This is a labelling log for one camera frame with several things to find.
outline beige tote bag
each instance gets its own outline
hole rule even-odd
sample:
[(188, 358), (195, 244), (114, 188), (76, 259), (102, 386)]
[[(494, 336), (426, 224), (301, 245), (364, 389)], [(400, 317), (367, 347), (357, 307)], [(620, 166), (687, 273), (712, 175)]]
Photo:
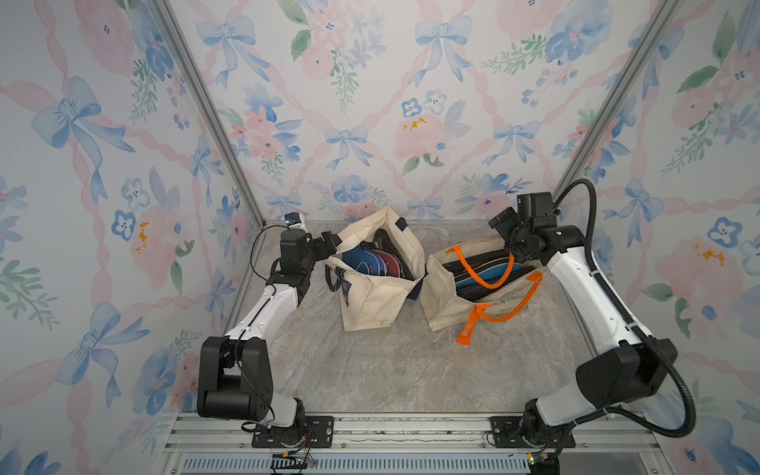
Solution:
[(481, 236), (453, 248), (438, 251), (428, 258), (428, 275), (423, 281), (420, 303), (431, 331), (467, 323), (458, 338), (458, 343), (470, 344), (470, 336), (478, 320), (482, 318), (494, 322), (506, 321), (528, 304), (546, 273), (546, 267), (541, 267), (539, 261), (528, 262), (536, 267), (535, 271), (519, 277), (476, 302), (457, 295), (454, 275), (443, 267), (443, 264), (460, 260), (456, 248), (466, 259), (472, 255), (498, 251), (503, 247), (504, 239), (498, 234)]
[[(358, 220), (338, 233), (340, 244), (337, 253), (349, 251), (362, 241), (372, 241), (375, 232), (380, 229), (388, 232), (401, 254), (398, 257), (407, 264), (414, 280), (362, 274), (346, 265), (337, 255), (328, 258), (326, 278), (331, 290), (340, 291), (343, 328), (347, 331), (389, 326), (396, 319), (404, 300), (425, 275), (425, 252), (420, 241), (412, 234), (406, 220), (390, 207)], [(331, 280), (335, 277), (338, 282), (333, 284)], [(417, 292), (410, 298), (416, 298)]]

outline gray marble surface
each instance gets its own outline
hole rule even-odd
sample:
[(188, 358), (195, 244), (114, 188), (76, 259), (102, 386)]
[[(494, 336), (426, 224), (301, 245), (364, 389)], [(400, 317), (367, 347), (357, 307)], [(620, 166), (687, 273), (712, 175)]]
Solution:
[[(342, 224), (311, 225), (318, 235)], [(426, 255), (491, 234), (486, 223), (411, 224)], [(279, 256), (280, 229), (267, 231), (256, 266), (267, 276)], [(243, 311), (261, 296), (255, 277)], [(570, 382), (591, 353), (559, 282), (546, 276), (530, 305), (504, 323), (478, 322), (469, 347), (464, 324), (428, 330), (419, 302), (407, 300), (388, 328), (344, 331), (339, 295), (317, 264), (299, 308), (268, 345), (275, 388), (308, 412), (502, 412)]]

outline blue bow pattern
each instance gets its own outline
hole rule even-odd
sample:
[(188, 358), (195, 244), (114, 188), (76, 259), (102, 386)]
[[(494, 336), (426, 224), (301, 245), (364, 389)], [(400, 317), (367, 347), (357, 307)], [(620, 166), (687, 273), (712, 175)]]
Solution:
[(211, 149), (208, 147), (206, 137), (201, 135), (198, 137), (198, 148), (190, 156), (188, 166), (193, 176), (198, 176), (198, 172), (200, 172), (206, 180), (206, 206), (211, 204), (211, 175), (209, 175), (208, 170), (217, 175), (224, 175), (224, 172), (219, 168), (220, 160), (211, 162), (207, 158), (209, 155), (211, 155)]
[(280, 216), (285, 216), (288, 213), (299, 211), (297, 208), (301, 205), (301, 196), (298, 193), (290, 193), (288, 196), (266, 196), (264, 200), (272, 206), (280, 206)]
[(502, 150), (500, 152), (498, 152), (496, 155), (491, 155), (490, 157), (486, 158), (483, 160), (483, 163), (490, 165), (494, 160), (496, 160), (496, 158), (499, 157), (499, 155), (504, 155), (509, 152), (512, 149), (513, 143), (515, 144), (515, 148), (517, 149), (518, 155), (522, 161), (527, 162), (527, 154), (532, 154), (534, 151), (522, 143), (522, 138), (535, 137), (538, 133), (539, 128), (541, 128), (541, 122), (538, 122), (537, 120), (530, 121), (525, 125), (500, 125), (493, 131), (493, 137), (498, 139), (506, 138), (507, 140), (504, 141), (504, 145), (502, 146)]
[(631, 247), (634, 238), (641, 242), (641, 224), (639, 223), (641, 212), (643, 211), (644, 218), (651, 222), (665, 210), (665, 204), (661, 199), (650, 196), (644, 190), (641, 181), (636, 178), (631, 178), (625, 186), (625, 193), (633, 198), (631, 202), (620, 211), (604, 210), (604, 219), (613, 216), (625, 219), (633, 213), (631, 226), (628, 228), (628, 247)]
[(372, 154), (368, 154), (364, 150), (360, 149), (356, 143), (367, 143), (367, 127), (364, 125), (357, 125), (351, 130), (338, 130), (331, 128), (325, 132), (325, 140), (329, 144), (336, 144), (340, 142), (340, 156), (328, 163), (327, 168), (336, 169), (339, 162), (348, 157), (348, 147), (356, 154), (356, 157), (362, 161), (365, 165), (369, 166), (368, 158), (374, 157)]
[(214, 308), (219, 307), (219, 321), (223, 326), (224, 323), (224, 300), (222, 295), (228, 295), (235, 292), (232, 279), (224, 283), (224, 273), (221, 269), (216, 269), (214, 272), (214, 285), (211, 286), (211, 291), (206, 297), (204, 308), (206, 312), (213, 312)]
[[(631, 38), (628, 40), (628, 46), (635, 48), (641, 41), (641, 35), (644, 33), (644, 29), (647, 25), (639, 25), (634, 28), (631, 33)], [(673, 51), (683, 40), (683, 28), (673, 28), (671, 31), (665, 34), (662, 42), (657, 47), (657, 51), (660, 53), (660, 57), (665, 60), (673, 54)], [(649, 88), (653, 86), (659, 86), (660, 81), (657, 79), (657, 65), (655, 64), (655, 58), (653, 57), (647, 65), (647, 71), (644, 73), (644, 81), (642, 84), (641, 98), (647, 98), (647, 92)]]
[(79, 348), (69, 353), (61, 363), (55, 380), (62, 385), (73, 386), (82, 380), (87, 367), (90, 364), (90, 358), (111, 373), (111, 379), (106, 387), (106, 407), (111, 407), (111, 401), (115, 396), (121, 396), (119, 386), (116, 384), (116, 367), (119, 364), (119, 358), (111, 350), (95, 349), (98, 344), (116, 345), (128, 343), (144, 337), (150, 333), (150, 330), (141, 330), (142, 317), (138, 318), (135, 323), (120, 331), (115, 335), (109, 335), (109, 331), (122, 319), (121, 314), (113, 305), (107, 302), (98, 304), (93, 310), (90, 317), (90, 331), (84, 334)]
[(443, 216), (434, 211), (441, 209), (441, 206), (443, 206), (443, 198), (435, 198), (430, 201), (409, 200), (407, 203), (407, 207), (410, 210), (417, 210), (417, 218), (415, 219), (418, 220), (423, 219), (425, 217), (425, 213), (430, 216), (431, 220), (442, 220)]
[(216, 84), (221, 84), (225, 89), (227, 88), (227, 78), (230, 76), (230, 71), (237, 68), (237, 55), (235, 51), (240, 54), (243, 61), (248, 63), (248, 66), (256, 74), (264, 78), (265, 81), (269, 81), (267, 73), (264, 72), (264, 68), (268, 68), (269, 63), (253, 56), (238, 43), (242, 42), (247, 45), (256, 44), (256, 33), (253, 29), (253, 23), (251, 23), (248, 17), (237, 17), (232, 23), (222, 23), (221, 25), (216, 25), (212, 21), (202, 21), (195, 25), (195, 28), (198, 30), (198, 34), (201, 35), (203, 42), (207, 45), (213, 46), (220, 41), (222, 42), (224, 58), (227, 60), (227, 69), (217, 74)]
[(76, 122), (79, 121), (87, 130), (118, 149), (128, 152), (135, 151), (122, 140), (125, 131), (123, 127), (103, 127), (84, 118), (97, 116), (100, 112), (100, 103), (97, 102), (90, 86), (87, 86), (84, 79), (74, 76), (68, 80), (68, 95), (58, 107), (45, 107), (32, 120), (34, 130), (40, 134), (45, 142), (55, 148), (63, 148), (66, 145), (69, 129), (74, 132), (79, 145), (87, 152), (95, 166), (95, 171), (90, 180), (90, 190), (94, 203), (97, 203), (98, 196), (108, 199), (99, 171), (100, 165), (103, 163), (103, 155), (92, 135), (86, 133)]
[(409, 84), (414, 83), (414, 87), (419, 87), (420, 82), (425, 77), (425, 73), (438, 67), (442, 55), (441, 42), (444, 43), (443, 48), (446, 50), (448, 67), (454, 72), (454, 76), (457, 77), (459, 82), (462, 82), (462, 69), (469, 66), (470, 63), (462, 59), (454, 51), (454, 47), (449, 41), (453, 41), (458, 45), (464, 45), (467, 43), (467, 40), (470, 39), (470, 30), (472, 30), (472, 27), (473, 21), (466, 15), (457, 18), (451, 23), (437, 24), (435, 21), (423, 21), (418, 23), (414, 28), (414, 36), (417, 44), (426, 45), (430, 42), (434, 43), (432, 45), (432, 51), (430, 52), (430, 63), (428, 63), (428, 67), (415, 73), (415, 75), (409, 80)]

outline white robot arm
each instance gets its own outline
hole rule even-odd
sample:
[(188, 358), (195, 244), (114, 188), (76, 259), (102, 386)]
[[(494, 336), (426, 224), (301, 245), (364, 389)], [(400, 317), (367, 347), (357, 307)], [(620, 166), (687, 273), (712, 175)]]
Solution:
[[(198, 414), (203, 417), (252, 420), (264, 426), (292, 428), (300, 437), (305, 427), (301, 401), (274, 391), (267, 341), (303, 300), (316, 261), (335, 254), (332, 233), (313, 238), (303, 216), (285, 216), (280, 234), (280, 270), (267, 279), (253, 309), (223, 337), (209, 337), (201, 347)], [(240, 375), (225, 374), (237, 366)]]
[[(577, 227), (557, 226), (556, 221), (559, 202), (576, 185), (585, 185), (590, 195), (586, 236)], [(695, 425), (694, 401), (673, 367), (676, 348), (670, 340), (652, 336), (625, 306), (594, 260), (591, 241), (596, 205), (593, 184), (579, 179), (555, 203), (548, 192), (520, 195), (517, 212), (509, 207), (489, 221), (504, 238), (507, 250), (540, 260), (557, 277), (578, 308), (598, 352), (598, 356), (576, 369), (573, 382), (527, 402), (518, 432), (531, 445), (559, 440), (561, 447), (573, 427), (605, 413), (621, 414), (668, 437), (688, 435)], [(686, 415), (678, 429), (656, 426), (614, 405), (656, 394), (666, 375), (676, 383), (684, 403)]]
[[(567, 191), (584, 184), (591, 195), (589, 227), (584, 236), (575, 226), (557, 226), (556, 208)], [(673, 367), (677, 351), (670, 340), (658, 340), (622, 303), (591, 253), (596, 194), (581, 179), (556, 203), (548, 192), (518, 196), (518, 211), (507, 208), (489, 225), (505, 240), (505, 248), (545, 264), (565, 288), (583, 319), (598, 356), (580, 365), (575, 380), (553, 394), (528, 401), (519, 429), (530, 445), (560, 441), (579, 423), (619, 413), (653, 432), (683, 437), (695, 425), (694, 401)], [(266, 342), (296, 309), (309, 288), (316, 261), (336, 252), (336, 239), (322, 233), (313, 239), (298, 214), (286, 215), (289, 229), (280, 241), (280, 270), (267, 280), (251, 311), (224, 337), (210, 337), (201, 349), (198, 413), (201, 416), (257, 421), (264, 426), (304, 427), (301, 401), (274, 392)], [(224, 374), (237, 365), (241, 376)], [(666, 375), (673, 378), (686, 409), (678, 429), (655, 426), (614, 404), (657, 393)]]

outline black cable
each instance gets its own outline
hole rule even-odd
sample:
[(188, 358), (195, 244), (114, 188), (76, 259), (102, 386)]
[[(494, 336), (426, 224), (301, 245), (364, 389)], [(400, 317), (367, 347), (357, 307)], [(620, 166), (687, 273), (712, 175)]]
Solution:
[(570, 190), (572, 190), (578, 185), (585, 185), (586, 188), (588, 188), (589, 208), (588, 208), (588, 224), (586, 226), (586, 242), (584, 244), (584, 253), (586, 257), (586, 264), (588, 265), (588, 268), (591, 271), (591, 275), (594, 277), (596, 282), (599, 283), (599, 286), (602, 288), (604, 293), (610, 299), (610, 302), (613, 303), (618, 313), (622, 316), (623, 321), (627, 325), (629, 325), (633, 334), (636, 335), (636, 337), (639, 340), (641, 340), (641, 343), (644, 345), (644, 347), (655, 358), (657, 358), (657, 361), (660, 364), (662, 364), (662, 366), (665, 367), (665, 370), (667, 370), (668, 374), (670, 375), (670, 378), (673, 380), (673, 383), (675, 383), (676, 388), (678, 388), (678, 392), (681, 395), (681, 399), (683, 400), (684, 416), (683, 416), (683, 423), (681, 424), (679, 428), (668, 429), (668, 428), (653, 424), (647, 421), (646, 419), (639, 417), (636, 414), (628, 410), (622, 409), (620, 407), (614, 407), (614, 406), (608, 407), (606, 411), (610, 413), (620, 414), (621, 416), (627, 417), (633, 422), (637, 423), (638, 425), (646, 427), (652, 432), (655, 432), (660, 435), (664, 435), (666, 437), (673, 437), (673, 438), (686, 437), (694, 429), (694, 426), (697, 422), (697, 411), (694, 404), (694, 397), (692, 396), (692, 393), (689, 390), (689, 386), (686, 385), (686, 382), (683, 381), (683, 378), (681, 377), (680, 373), (678, 373), (678, 370), (676, 369), (676, 367), (673, 366), (673, 364), (670, 362), (669, 359), (665, 357), (665, 355), (662, 354), (662, 352), (654, 343), (654, 341), (652, 341), (652, 339), (648, 335), (644, 334), (644, 331), (639, 328), (634, 318), (628, 312), (628, 309), (625, 307), (625, 305), (623, 305), (623, 303), (618, 298), (617, 294), (615, 294), (615, 292), (612, 290), (610, 285), (607, 283), (606, 278), (602, 275), (602, 273), (597, 268), (596, 262), (594, 262), (594, 256), (591, 251), (591, 244), (594, 239), (594, 224), (596, 222), (596, 217), (597, 217), (597, 191), (594, 188), (594, 184), (585, 178), (577, 179), (573, 183), (570, 183), (570, 185), (568, 185), (568, 187), (562, 191), (562, 193), (557, 198), (557, 201), (554, 203), (554, 211), (557, 210), (557, 208), (559, 207), (559, 203), (562, 202), (562, 199), (565, 198), (565, 196), (570, 192)]
[[(253, 316), (252, 321), (256, 320), (256, 317), (258, 317), (258, 314), (261, 313), (261, 310), (264, 310), (264, 307), (266, 307), (268, 303), (269, 303), (269, 300), (267, 300), (266, 302), (264, 302), (264, 305), (262, 305), (261, 308), (256, 312), (256, 315)], [(272, 412), (272, 420), (276, 420), (277, 417), (274, 415), (274, 409), (272, 409), (272, 406), (267, 402), (266, 399), (264, 399), (264, 396), (260, 395), (256, 391), (256, 387), (253, 385), (253, 383), (251, 383), (251, 380), (248, 379), (248, 376), (245, 374), (245, 371), (243, 371), (243, 369), (242, 369), (242, 364), (240, 363), (240, 360), (237, 357), (237, 349), (238, 349), (239, 345), (240, 345), (240, 338), (238, 338), (237, 342), (235, 343), (235, 347), (233, 349), (233, 358), (235, 360), (235, 364), (238, 366), (238, 369), (240, 370), (240, 375), (245, 379), (245, 382), (248, 383), (248, 386), (251, 387), (251, 390), (253, 391), (253, 394), (255, 394), (255, 396), (258, 397), (258, 399), (262, 403), (264, 403), (264, 405), (267, 407), (267, 409), (269, 409)], [(240, 425), (240, 429), (248, 432), (249, 429), (248, 430), (245, 429), (246, 423), (248, 423), (248, 422), (245, 422), (245, 423), (241, 424)]]
[(271, 276), (274, 274), (274, 271), (277, 270), (277, 264), (280, 262), (280, 259), (282, 258), (276, 258), (272, 261), (272, 265), (269, 267), (269, 275)]
[(575, 422), (572, 424), (569, 424), (567, 428), (562, 431), (562, 436), (559, 438), (559, 442), (557, 442), (557, 448), (554, 449), (554, 453), (550, 454), (548, 458), (558, 458), (559, 455), (562, 453), (562, 450), (565, 448), (565, 441), (569, 439), (570, 432), (577, 426)]
[(271, 224), (270, 226), (266, 226), (265, 228), (263, 228), (261, 231), (258, 232), (258, 234), (256, 235), (256, 238), (253, 240), (253, 244), (251, 245), (251, 256), (248, 259), (248, 262), (251, 265), (251, 270), (253, 271), (253, 273), (258, 275), (261, 279), (264, 279), (264, 280), (267, 280), (267, 278), (262, 276), (258, 272), (256, 272), (256, 269), (254, 269), (253, 267), (253, 249), (255, 249), (256, 242), (258, 241), (258, 238), (261, 237), (261, 234), (266, 230), (272, 229), (273, 227), (283, 227), (285, 229), (288, 229), (288, 227), (284, 226), (283, 224)]

